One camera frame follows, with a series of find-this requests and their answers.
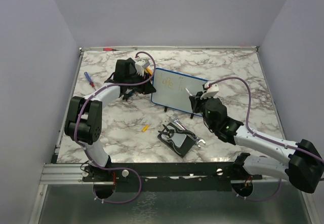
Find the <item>pen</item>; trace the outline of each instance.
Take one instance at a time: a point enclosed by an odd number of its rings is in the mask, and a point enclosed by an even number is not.
[[[95,88],[95,84],[93,83],[93,81],[92,81],[90,75],[88,74],[88,72],[85,72],[85,76],[86,76],[86,78],[87,78],[89,84],[92,86],[92,88],[93,88],[93,89],[96,89],[96,88]]]

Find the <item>whiteboard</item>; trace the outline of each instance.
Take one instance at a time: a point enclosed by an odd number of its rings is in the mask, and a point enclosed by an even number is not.
[[[156,92],[152,93],[151,101],[161,106],[167,106],[172,109],[192,113],[189,94],[192,95],[203,90],[203,84],[207,80],[178,73],[163,68],[155,70],[153,86]]]

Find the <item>gray wall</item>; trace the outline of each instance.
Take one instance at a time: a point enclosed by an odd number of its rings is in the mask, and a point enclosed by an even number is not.
[[[324,157],[324,0],[287,0],[260,56],[286,136]],[[314,194],[324,223],[324,182]]]
[[[53,0],[0,0],[0,223],[27,223],[78,49]]]
[[[285,0],[55,0],[80,47],[261,45]]]

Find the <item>gray floor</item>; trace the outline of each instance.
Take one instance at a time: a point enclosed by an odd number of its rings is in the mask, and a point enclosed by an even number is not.
[[[277,182],[256,183],[251,197],[272,195]],[[125,200],[133,193],[118,193]],[[141,193],[124,205],[94,201],[91,185],[50,185],[40,223],[311,223],[301,193],[283,183],[280,194],[267,202],[249,202],[232,192]]]

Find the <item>table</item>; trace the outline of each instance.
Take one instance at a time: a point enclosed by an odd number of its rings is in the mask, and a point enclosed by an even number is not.
[[[229,76],[241,77],[252,91],[250,126],[275,137],[282,137],[273,103],[255,51],[201,50],[201,51],[146,51],[156,60],[157,67],[178,71],[195,77],[216,80]],[[134,58],[137,51],[86,51],[78,73],[74,95],[85,96],[94,90],[87,82],[87,71],[96,88],[114,72],[118,59]],[[217,96],[227,106],[228,115],[245,121],[248,93],[240,81],[219,84]],[[179,119],[206,146],[193,146],[181,158],[157,139],[158,130],[168,117],[176,113]],[[145,125],[149,128],[142,132]],[[128,101],[121,98],[103,109],[100,140],[111,156],[112,162],[159,163],[159,162],[215,162],[233,161],[241,152],[254,155],[261,153],[229,143],[223,143],[204,126],[201,117],[164,108],[150,101],[150,95],[133,95]],[[87,160],[84,151],[69,137],[63,136],[57,163],[81,163]]]

